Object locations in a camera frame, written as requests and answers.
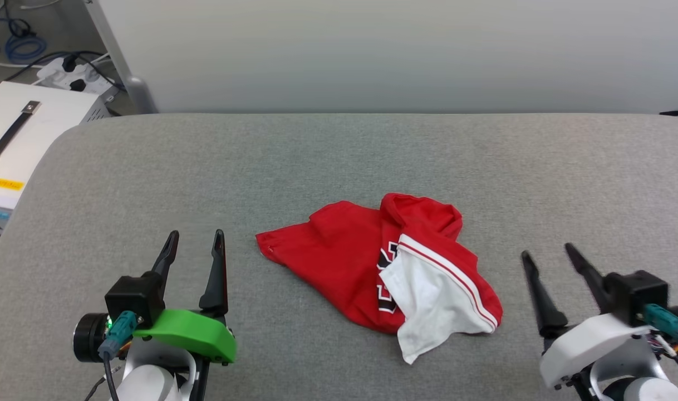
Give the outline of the white equipment case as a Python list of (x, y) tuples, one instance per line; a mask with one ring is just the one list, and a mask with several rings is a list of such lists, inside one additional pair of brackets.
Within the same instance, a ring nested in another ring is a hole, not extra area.
[(0, 235), (52, 143), (68, 129), (110, 116), (97, 95), (3, 82), (0, 138), (29, 101), (40, 101), (41, 105), (0, 156)]

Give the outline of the white partition panel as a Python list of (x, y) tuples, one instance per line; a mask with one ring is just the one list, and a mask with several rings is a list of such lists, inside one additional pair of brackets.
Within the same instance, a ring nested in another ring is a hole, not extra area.
[(83, 0), (141, 113), (678, 109), (678, 0)]

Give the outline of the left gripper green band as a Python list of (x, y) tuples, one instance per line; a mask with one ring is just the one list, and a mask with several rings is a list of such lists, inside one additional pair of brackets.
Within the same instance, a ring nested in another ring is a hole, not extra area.
[[(164, 291), (168, 273), (174, 263), (180, 233), (171, 231), (153, 264), (154, 276), (159, 279), (159, 291)], [(227, 313), (227, 258), (224, 231), (216, 230), (211, 250), (212, 266), (199, 307), (203, 313)], [(136, 329), (133, 338), (159, 341), (171, 347), (201, 355), (212, 363), (233, 364), (237, 357), (237, 341), (229, 328), (219, 320), (191, 310), (166, 309), (149, 329)]]

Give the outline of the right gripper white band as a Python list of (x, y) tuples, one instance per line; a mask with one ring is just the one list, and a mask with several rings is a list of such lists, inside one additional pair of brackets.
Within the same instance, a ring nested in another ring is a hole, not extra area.
[[(603, 276), (573, 243), (566, 243), (565, 250), (576, 272), (584, 278), (600, 313), (611, 312), (611, 299), (603, 286)], [(612, 314), (604, 314), (588, 318), (563, 334), (568, 319), (548, 294), (537, 264), (528, 251), (523, 251), (520, 259), (538, 334), (543, 338), (557, 338), (543, 353), (539, 364), (546, 386), (562, 385), (582, 370), (588, 370), (585, 382), (593, 390), (598, 390), (601, 382), (622, 376), (649, 378), (652, 375), (652, 350), (646, 339), (650, 326), (631, 327)]]

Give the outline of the white power strip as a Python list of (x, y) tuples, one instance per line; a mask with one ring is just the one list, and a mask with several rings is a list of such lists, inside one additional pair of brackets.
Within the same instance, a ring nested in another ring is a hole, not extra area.
[(110, 101), (117, 96), (120, 89), (113, 85), (113, 79), (106, 79), (95, 70), (96, 63), (80, 63), (77, 59), (77, 68), (74, 72), (67, 73), (62, 69), (62, 61), (65, 57), (53, 59), (49, 64), (38, 70), (38, 79), (34, 85), (47, 88), (69, 90), (69, 83), (77, 79), (86, 81), (86, 89), (82, 93), (99, 96), (104, 101)]

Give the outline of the red and white garment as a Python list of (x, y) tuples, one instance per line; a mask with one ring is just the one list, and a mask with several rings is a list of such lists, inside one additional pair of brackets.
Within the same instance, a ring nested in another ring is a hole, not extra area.
[(260, 252), (344, 317), (396, 335), (412, 364), (455, 333), (492, 334), (503, 307), (457, 241), (462, 215), (428, 197), (388, 193), (377, 209), (343, 200), (304, 223), (259, 233)]

